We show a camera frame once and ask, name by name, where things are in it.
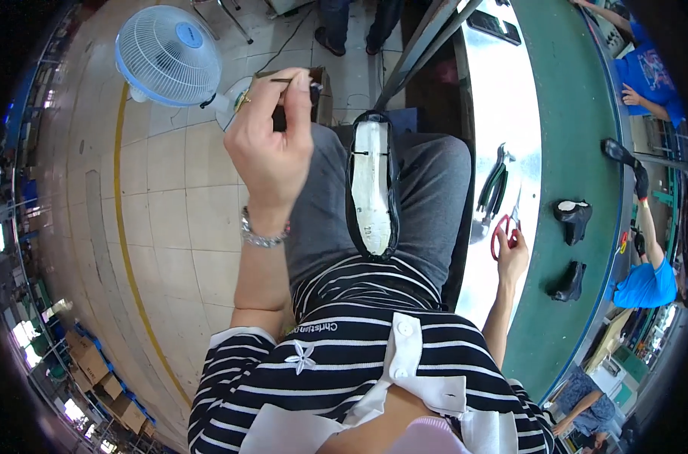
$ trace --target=blue shirt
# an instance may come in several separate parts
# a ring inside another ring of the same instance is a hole
[[[677,95],[675,85],[644,28],[636,22],[631,22],[631,26],[638,46],[624,58],[614,60],[621,81],[631,86],[644,99],[664,107],[672,124],[677,127],[685,117],[685,110]],[[640,105],[628,107],[630,115],[650,113]]]
[[[616,285],[613,300],[618,307],[657,307],[676,297],[675,273],[665,257],[657,269],[651,263],[632,265],[627,278]]]
[[[558,409],[567,415],[571,410],[574,410],[581,399],[592,391],[601,391],[601,389],[582,368],[578,368],[568,377],[566,388],[556,398]],[[594,404],[576,416],[574,427],[587,436],[594,432],[607,432],[614,413],[616,410],[612,400],[604,394]]]

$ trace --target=fan grille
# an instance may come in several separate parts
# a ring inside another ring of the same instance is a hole
[[[187,33],[185,41],[179,33]],[[189,45],[191,41],[196,41],[195,47]],[[142,9],[122,26],[116,45],[117,62],[129,72],[128,82],[160,103],[200,104],[218,88],[222,65],[215,42],[182,9],[166,5]]]

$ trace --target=chair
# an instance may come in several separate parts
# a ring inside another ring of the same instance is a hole
[[[248,33],[246,33],[245,30],[243,30],[243,27],[241,27],[241,24],[236,20],[236,18],[228,11],[228,8],[223,5],[223,0],[215,0],[218,2],[218,5],[221,7],[224,13],[228,14],[228,17],[230,17],[230,20],[233,21],[233,25],[236,26],[239,32],[243,35],[244,38],[246,38],[246,41],[248,44],[252,44],[253,40],[251,39],[250,36],[248,36]],[[208,31],[212,34],[212,37],[215,38],[215,41],[218,41],[221,39],[221,37],[210,27],[210,24],[205,20],[205,17],[198,11],[198,9],[195,7],[195,5],[201,5],[203,3],[208,3],[208,2],[213,2],[213,0],[190,0],[190,6],[193,7],[193,11],[200,17],[200,19],[203,21],[205,26],[207,27]],[[240,5],[238,5],[238,2],[236,0],[230,0],[230,3],[235,6],[236,11],[240,10]]]

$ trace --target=fingernail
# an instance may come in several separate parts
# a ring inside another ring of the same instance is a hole
[[[297,90],[308,93],[308,74],[303,72],[297,74],[295,84]]]

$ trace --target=red scissors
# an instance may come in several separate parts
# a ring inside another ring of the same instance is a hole
[[[490,238],[490,254],[493,255],[493,260],[498,261],[498,256],[495,254],[495,243],[498,242],[497,232],[499,229],[503,228],[506,237],[508,238],[508,247],[513,249],[516,244],[515,232],[514,230],[521,229],[521,218],[518,217],[518,205],[521,203],[521,192],[523,191],[523,185],[521,184],[520,189],[518,189],[518,198],[515,199],[515,205],[513,206],[513,212],[511,215],[503,215],[503,217],[498,221],[498,224],[493,230],[493,236]]]

